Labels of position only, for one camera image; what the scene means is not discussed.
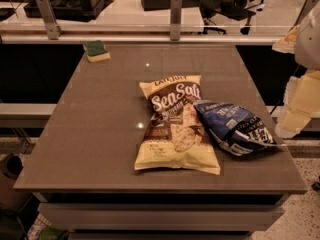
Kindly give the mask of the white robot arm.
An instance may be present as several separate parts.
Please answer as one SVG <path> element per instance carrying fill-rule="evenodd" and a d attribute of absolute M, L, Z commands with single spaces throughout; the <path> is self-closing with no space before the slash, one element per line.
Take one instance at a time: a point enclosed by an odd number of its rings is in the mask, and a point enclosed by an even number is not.
<path fill-rule="evenodd" d="M 284 105 L 275 127 L 279 137 L 292 138 L 320 111 L 319 9 L 312 9 L 272 48 L 278 52 L 292 53 L 296 63 L 307 69 L 301 77 L 289 78 L 283 98 Z"/>

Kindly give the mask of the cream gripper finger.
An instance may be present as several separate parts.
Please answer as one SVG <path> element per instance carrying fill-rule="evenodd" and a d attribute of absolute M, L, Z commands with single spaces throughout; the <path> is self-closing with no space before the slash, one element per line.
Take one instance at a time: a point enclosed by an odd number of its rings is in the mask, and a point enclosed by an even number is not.
<path fill-rule="evenodd" d="M 272 45 L 274 51 L 293 54 L 299 26 L 294 26 L 285 36 Z"/>
<path fill-rule="evenodd" d="M 308 70 L 300 78 L 292 76 L 283 102 L 275 132 L 281 138 L 292 138 L 320 111 L 320 71 Z"/>

